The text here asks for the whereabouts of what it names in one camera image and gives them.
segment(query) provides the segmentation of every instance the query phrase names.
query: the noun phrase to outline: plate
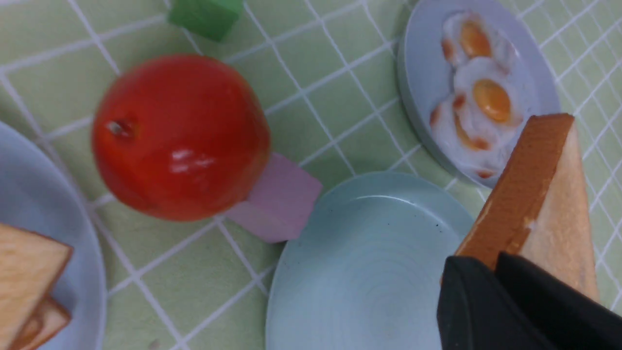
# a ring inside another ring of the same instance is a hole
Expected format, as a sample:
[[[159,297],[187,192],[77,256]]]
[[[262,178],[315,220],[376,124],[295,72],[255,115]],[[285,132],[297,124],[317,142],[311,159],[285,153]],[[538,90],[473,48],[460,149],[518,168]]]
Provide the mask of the plate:
[[[279,260],[267,350],[441,349],[440,277],[473,218],[435,185],[374,173],[323,196]]]
[[[453,68],[441,48],[443,22],[471,10],[505,36],[518,53],[509,81],[519,93],[526,116],[561,110],[549,67],[527,29],[495,0],[421,0],[399,45],[397,76],[406,112],[425,147],[454,176],[493,188],[498,178],[475,179],[457,169],[440,150],[430,131],[430,114],[453,92]],[[522,131],[527,118],[520,126]],[[516,144],[520,132],[512,142]]]
[[[52,291],[71,323],[40,350],[101,349],[106,277],[100,245],[78,194],[30,141],[0,123],[0,222],[69,244],[73,256]]]

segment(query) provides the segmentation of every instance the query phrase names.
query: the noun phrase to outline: pink block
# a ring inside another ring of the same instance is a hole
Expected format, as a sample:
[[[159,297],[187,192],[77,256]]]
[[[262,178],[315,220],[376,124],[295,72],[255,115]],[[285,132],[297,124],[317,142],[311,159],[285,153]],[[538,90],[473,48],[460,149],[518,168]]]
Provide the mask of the pink block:
[[[320,181],[273,153],[248,198],[225,216],[268,243],[296,239],[321,191]]]

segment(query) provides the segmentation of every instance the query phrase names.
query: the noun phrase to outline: bread slice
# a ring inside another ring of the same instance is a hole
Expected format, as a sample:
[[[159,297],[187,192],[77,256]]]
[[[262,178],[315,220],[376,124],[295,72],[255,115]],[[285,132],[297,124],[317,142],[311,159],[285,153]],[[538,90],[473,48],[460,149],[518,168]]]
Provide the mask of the bread slice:
[[[51,238],[0,224],[0,350],[11,348],[72,252]]]
[[[494,269],[520,254],[598,301],[588,200],[574,118],[532,117],[456,255]]]
[[[54,337],[72,320],[69,312],[52,299],[46,297],[26,327],[11,346],[11,350],[35,350]]]

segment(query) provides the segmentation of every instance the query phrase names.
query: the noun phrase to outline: toy tomato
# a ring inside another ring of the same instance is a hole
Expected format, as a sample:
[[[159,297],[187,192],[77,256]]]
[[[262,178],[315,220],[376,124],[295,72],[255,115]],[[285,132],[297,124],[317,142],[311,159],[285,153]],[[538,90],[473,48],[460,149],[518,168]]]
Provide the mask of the toy tomato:
[[[100,104],[93,152],[123,203],[198,220],[249,193],[270,155],[270,131],[244,78],[207,57],[178,55],[121,77]]]

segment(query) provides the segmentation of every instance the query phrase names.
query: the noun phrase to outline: fried egg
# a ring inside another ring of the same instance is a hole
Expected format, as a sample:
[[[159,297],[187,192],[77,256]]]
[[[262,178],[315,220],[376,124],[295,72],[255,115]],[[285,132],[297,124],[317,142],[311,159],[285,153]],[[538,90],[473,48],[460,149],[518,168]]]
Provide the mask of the fried egg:
[[[456,96],[439,103],[430,115],[432,137],[439,148],[463,172],[474,178],[488,179],[503,172],[512,152],[510,146],[483,150],[481,140],[470,139],[454,113]]]
[[[512,43],[485,23],[479,14],[470,11],[459,12],[445,20],[442,48],[445,59],[455,68],[475,57],[488,57],[509,73],[516,58]]]
[[[461,132],[475,146],[490,150],[504,146],[523,121],[520,98],[503,69],[492,59],[477,57],[453,77],[453,110]]]

